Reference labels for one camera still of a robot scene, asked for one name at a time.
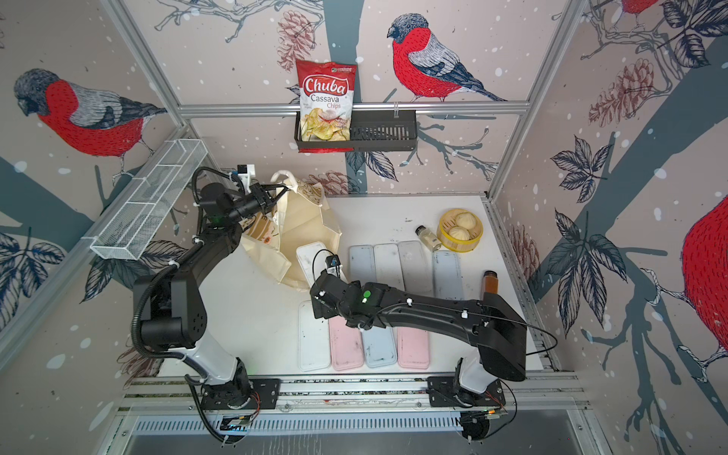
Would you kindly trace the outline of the white pencil case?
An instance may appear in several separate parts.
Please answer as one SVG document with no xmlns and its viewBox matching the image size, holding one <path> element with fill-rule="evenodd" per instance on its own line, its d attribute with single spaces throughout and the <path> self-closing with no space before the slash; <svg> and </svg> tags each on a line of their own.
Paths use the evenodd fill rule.
<svg viewBox="0 0 728 455">
<path fill-rule="evenodd" d="M 315 318 L 312 303 L 299 305 L 299 367 L 303 372 L 314 372 L 331 365 L 329 324 Z"/>
<path fill-rule="evenodd" d="M 375 254 L 377 282 L 403 290 L 405 286 L 398 246 L 396 244 L 375 245 L 373 254 Z"/>
</svg>

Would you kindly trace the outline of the light blue pencil case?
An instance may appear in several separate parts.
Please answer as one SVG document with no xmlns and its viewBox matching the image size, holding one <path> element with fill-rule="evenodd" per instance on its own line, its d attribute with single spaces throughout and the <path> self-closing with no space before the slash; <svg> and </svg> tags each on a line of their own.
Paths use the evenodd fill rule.
<svg viewBox="0 0 728 455">
<path fill-rule="evenodd" d="M 375 282 L 375 250 L 373 246 L 351 246 L 349 248 L 349 278 L 352 281 Z"/>
</svg>

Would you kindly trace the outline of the cream canvas tote bag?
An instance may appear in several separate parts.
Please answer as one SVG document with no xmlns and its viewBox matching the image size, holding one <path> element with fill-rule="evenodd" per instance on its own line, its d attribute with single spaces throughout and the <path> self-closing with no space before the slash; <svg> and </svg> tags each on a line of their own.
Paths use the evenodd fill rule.
<svg viewBox="0 0 728 455">
<path fill-rule="evenodd" d="M 285 170 L 273 174 L 271 181 L 284 184 L 287 192 L 272 214 L 253 219 L 240 247 L 274 281 L 303 291 L 310 287 L 312 270 L 310 265 L 300 264 L 297 250 L 321 243 L 337 252 L 342 235 L 339 220 L 322 184 L 310 184 Z"/>
</svg>

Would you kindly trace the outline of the pink pencil case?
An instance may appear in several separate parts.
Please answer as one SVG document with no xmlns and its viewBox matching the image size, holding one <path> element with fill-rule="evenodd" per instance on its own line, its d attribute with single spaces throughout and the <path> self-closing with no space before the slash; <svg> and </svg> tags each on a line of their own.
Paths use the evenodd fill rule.
<svg viewBox="0 0 728 455">
<path fill-rule="evenodd" d="M 345 319 L 335 317 L 329 320 L 331 364 L 335 371 L 342 372 L 360 368 L 365 363 L 360 331 L 346 325 Z"/>
</svg>

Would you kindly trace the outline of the cream pencil case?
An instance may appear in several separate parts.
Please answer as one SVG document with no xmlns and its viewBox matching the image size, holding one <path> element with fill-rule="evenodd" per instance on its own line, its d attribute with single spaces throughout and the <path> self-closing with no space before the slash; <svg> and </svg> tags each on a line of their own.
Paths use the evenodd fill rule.
<svg viewBox="0 0 728 455">
<path fill-rule="evenodd" d="M 415 295 L 433 297 L 433 272 L 430 253 L 420 241 L 397 245 L 405 290 Z"/>
</svg>

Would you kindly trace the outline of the grey pencil case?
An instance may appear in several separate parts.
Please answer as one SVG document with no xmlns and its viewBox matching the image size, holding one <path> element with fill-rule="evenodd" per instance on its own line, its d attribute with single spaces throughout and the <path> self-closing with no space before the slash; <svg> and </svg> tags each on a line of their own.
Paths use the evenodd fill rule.
<svg viewBox="0 0 728 455">
<path fill-rule="evenodd" d="M 433 254 L 434 296 L 441 300 L 462 301 L 464 299 L 463 277 L 459 256 L 449 250 Z"/>
</svg>

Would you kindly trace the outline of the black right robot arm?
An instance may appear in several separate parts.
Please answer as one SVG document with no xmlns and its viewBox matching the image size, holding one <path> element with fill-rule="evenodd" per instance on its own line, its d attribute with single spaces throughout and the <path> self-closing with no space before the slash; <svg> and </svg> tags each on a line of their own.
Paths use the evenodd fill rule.
<svg viewBox="0 0 728 455">
<path fill-rule="evenodd" d="M 310 297 L 318 320 L 341 318 L 352 329 L 411 328 L 464 342 L 475 353 L 460 361 L 458 387 L 482 394 L 496 380 L 523 382 L 526 360 L 557 347 L 545 329 L 526 322 L 496 293 L 479 300 L 452 300 L 416 295 L 381 282 L 344 282 L 329 271 L 340 265 L 329 252 L 324 267 L 310 265 Z"/>
</svg>

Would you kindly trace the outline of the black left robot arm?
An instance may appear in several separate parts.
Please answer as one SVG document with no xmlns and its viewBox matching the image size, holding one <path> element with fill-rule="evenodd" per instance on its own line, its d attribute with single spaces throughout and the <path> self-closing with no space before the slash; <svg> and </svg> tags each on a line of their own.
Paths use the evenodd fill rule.
<svg viewBox="0 0 728 455">
<path fill-rule="evenodd" d="M 154 276 L 136 281 L 131 341 L 144 358 L 180 360 L 197 372 L 201 384 L 217 386 L 231 383 L 244 367 L 207 332 L 199 286 L 237 250 L 244 223 L 274 212 L 289 189 L 200 167 L 191 178 L 191 190 L 198 210 L 195 244 Z"/>
</svg>

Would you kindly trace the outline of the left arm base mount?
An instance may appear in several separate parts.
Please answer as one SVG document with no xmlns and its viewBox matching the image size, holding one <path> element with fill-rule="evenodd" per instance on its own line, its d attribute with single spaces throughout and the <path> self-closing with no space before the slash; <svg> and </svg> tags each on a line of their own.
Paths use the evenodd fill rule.
<svg viewBox="0 0 728 455">
<path fill-rule="evenodd" d="M 274 410 L 281 385 L 279 378 L 235 377 L 225 384 L 205 385 L 201 406 L 204 411 Z"/>
</svg>

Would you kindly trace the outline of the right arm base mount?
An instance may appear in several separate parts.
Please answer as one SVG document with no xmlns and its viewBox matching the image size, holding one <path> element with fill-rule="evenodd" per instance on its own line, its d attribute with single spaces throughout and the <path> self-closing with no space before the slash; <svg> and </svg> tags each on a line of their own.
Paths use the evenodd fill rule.
<svg viewBox="0 0 728 455">
<path fill-rule="evenodd" d="M 455 375 L 431 375 L 427 377 L 426 393 L 433 408 L 500 409 L 506 402 L 499 379 L 492 381 L 484 392 L 470 392 L 457 382 Z"/>
</svg>

